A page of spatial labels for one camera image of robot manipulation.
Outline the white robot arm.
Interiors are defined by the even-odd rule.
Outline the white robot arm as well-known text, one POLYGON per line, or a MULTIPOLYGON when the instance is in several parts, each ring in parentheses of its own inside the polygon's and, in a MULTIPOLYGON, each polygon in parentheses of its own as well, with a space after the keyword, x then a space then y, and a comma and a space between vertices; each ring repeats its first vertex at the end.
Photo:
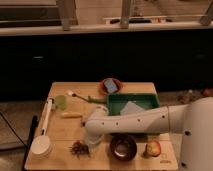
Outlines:
POLYGON ((97 107, 85 123, 85 142, 95 146, 109 133, 168 132, 182 135, 179 171, 213 171, 213 97, 118 116, 97 107))

